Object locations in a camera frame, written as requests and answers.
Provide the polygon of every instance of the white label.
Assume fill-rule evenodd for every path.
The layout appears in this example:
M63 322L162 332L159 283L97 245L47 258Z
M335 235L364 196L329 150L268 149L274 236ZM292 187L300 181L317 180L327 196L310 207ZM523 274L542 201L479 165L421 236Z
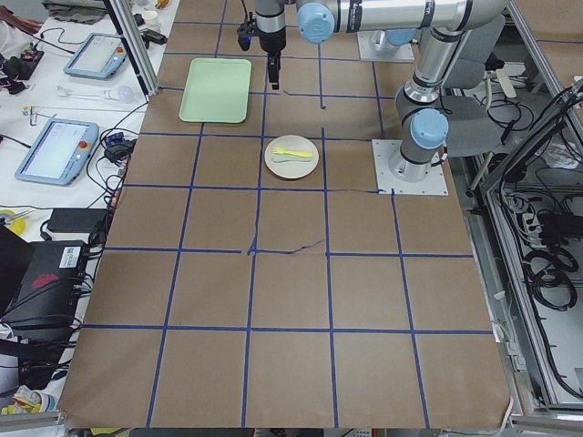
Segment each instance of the white label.
M81 253L81 248L65 248L63 250L63 256L61 257L61 263L58 265L60 269L71 269L77 266L77 260L79 259L79 253Z

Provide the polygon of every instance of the round plate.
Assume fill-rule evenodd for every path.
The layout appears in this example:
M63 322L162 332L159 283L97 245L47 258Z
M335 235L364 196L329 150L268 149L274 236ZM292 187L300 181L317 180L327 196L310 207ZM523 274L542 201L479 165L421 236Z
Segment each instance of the round plate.
M313 158L309 162L294 160L273 162L271 157L276 147L283 147L294 152L312 152ZM299 179L308 176L318 166L318 161L320 160L320 154L316 146L309 139L298 137L297 135L284 135L283 137L275 138L265 149L263 157L267 168L284 179Z

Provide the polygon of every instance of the blue tablet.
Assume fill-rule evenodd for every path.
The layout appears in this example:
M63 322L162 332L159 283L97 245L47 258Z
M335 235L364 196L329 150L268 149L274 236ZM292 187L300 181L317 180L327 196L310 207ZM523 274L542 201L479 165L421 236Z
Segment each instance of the blue tablet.
M17 179L68 185L81 172L99 137L99 126L51 118L15 173Z
M119 36L90 34L63 71L71 76L107 79L118 71L127 55Z

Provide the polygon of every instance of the green cutting board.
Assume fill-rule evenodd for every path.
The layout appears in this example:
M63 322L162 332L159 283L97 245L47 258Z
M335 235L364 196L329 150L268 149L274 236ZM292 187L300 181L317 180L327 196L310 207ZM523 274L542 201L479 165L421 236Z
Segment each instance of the green cutting board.
M251 62L197 58L190 63L179 117L182 121L241 123L247 116Z

